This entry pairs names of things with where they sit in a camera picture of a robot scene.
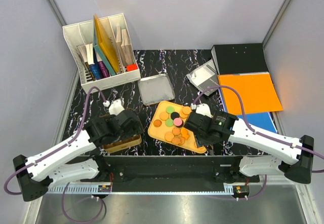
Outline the brown compartment cookie box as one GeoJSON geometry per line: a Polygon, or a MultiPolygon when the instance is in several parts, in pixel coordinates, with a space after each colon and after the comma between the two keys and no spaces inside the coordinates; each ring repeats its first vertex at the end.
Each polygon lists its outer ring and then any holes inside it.
{"type": "Polygon", "coordinates": [[[112,144],[102,145],[102,147],[108,152],[108,153],[116,153],[122,150],[125,150],[127,148],[136,146],[141,143],[141,134],[133,136],[132,138],[121,140],[112,144]]]}

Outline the yellow cookie tray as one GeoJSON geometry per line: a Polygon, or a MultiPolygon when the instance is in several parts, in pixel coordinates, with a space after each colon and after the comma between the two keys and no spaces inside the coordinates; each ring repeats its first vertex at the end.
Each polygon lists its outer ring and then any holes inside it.
{"type": "Polygon", "coordinates": [[[183,149],[203,154],[207,151],[206,147],[198,147],[194,138],[193,132],[184,128],[191,108],[189,106],[178,105],[169,101],[162,101],[158,104],[156,112],[152,117],[150,126],[148,128],[148,135],[171,145],[181,147],[183,149]],[[179,113],[183,120],[181,127],[176,127],[169,113],[166,112],[168,106],[173,106],[175,112],[179,113]]]}

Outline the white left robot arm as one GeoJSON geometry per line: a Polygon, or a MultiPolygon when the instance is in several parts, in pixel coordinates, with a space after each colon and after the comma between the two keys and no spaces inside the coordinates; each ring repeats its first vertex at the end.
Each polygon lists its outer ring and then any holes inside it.
{"type": "Polygon", "coordinates": [[[49,189],[73,181],[109,178],[109,167],[101,155],[71,163],[76,157],[140,135],[144,128],[135,112],[124,109],[117,115],[104,115],[88,121],[80,132],[32,157],[13,159],[20,194],[25,202],[43,196],[49,189]]]}

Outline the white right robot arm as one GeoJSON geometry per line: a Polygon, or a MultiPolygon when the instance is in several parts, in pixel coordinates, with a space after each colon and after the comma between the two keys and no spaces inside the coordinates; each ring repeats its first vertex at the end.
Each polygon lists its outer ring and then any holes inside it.
{"type": "Polygon", "coordinates": [[[218,111],[214,115],[193,111],[184,123],[193,132],[198,143],[212,145],[230,141],[257,148],[266,153],[259,157],[239,157],[230,168],[234,181],[256,175],[284,175],[287,179],[309,184],[311,182],[314,139],[279,135],[262,128],[252,129],[241,118],[218,111]]]}

